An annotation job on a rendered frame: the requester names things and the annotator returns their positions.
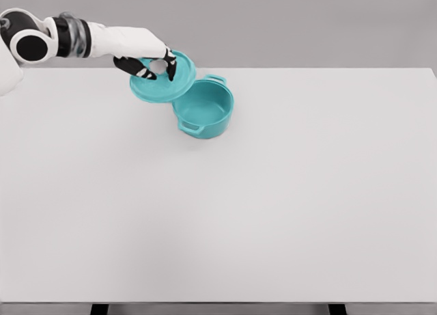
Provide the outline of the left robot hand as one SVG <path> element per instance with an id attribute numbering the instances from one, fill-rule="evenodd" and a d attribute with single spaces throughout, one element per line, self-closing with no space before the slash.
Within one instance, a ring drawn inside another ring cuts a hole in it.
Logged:
<path id="1" fill-rule="evenodd" d="M 144 66 L 141 58 L 158 60 L 167 64 L 167 75 L 173 81 L 177 61 L 172 50 L 150 30 L 138 27 L 116 27 L 118 45 L 113 56 L 116 68 L 136 77 L 156 80 L 157 76 Z"/>

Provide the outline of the teal pot lid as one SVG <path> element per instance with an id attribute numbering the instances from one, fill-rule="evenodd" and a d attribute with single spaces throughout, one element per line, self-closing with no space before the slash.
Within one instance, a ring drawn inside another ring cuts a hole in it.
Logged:
<path id="1" fill-rule="evenodd" d="M 158 74 L 156 80 L 130 77 L 130 89 L 139 99 L 150 103 L 173 102 L 186 93 L 196 79 L 196 67 L 194 62 L 184 53 L 172 51 L 176 57 L 177 70 L 172 81 L 164 71 Z"/>

